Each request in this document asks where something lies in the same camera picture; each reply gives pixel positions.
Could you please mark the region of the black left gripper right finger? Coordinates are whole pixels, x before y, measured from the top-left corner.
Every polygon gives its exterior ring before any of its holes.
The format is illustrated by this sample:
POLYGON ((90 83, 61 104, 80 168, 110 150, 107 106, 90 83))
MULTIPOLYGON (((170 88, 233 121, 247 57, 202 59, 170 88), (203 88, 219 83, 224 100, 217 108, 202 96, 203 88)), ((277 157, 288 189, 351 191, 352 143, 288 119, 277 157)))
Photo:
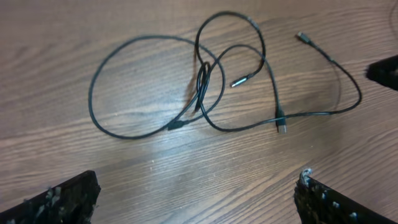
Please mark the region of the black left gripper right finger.
POLYGON ((397 224, 311 177, 305 169, 296 182, 294 202, 303 224, 397 224))

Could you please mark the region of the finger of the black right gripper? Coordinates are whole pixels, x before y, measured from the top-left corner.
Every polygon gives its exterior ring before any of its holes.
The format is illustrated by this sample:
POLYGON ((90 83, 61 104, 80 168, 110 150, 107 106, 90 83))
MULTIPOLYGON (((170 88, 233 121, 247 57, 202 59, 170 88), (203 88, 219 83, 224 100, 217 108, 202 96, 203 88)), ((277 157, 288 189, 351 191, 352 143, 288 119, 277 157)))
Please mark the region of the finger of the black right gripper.
POLYGON ((366 78, 397 91, 397 55, 370 64, 366 78))

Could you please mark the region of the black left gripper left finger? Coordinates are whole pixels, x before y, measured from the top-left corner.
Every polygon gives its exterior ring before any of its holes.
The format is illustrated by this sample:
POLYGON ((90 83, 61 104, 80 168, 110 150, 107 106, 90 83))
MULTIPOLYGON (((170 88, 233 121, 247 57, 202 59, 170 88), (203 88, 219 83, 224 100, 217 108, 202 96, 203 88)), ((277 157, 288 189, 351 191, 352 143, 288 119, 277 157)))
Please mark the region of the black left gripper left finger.
POLYGON ((100 192, 95 171, 87 170, 1 212, 1 223, 90 224, 100 192))

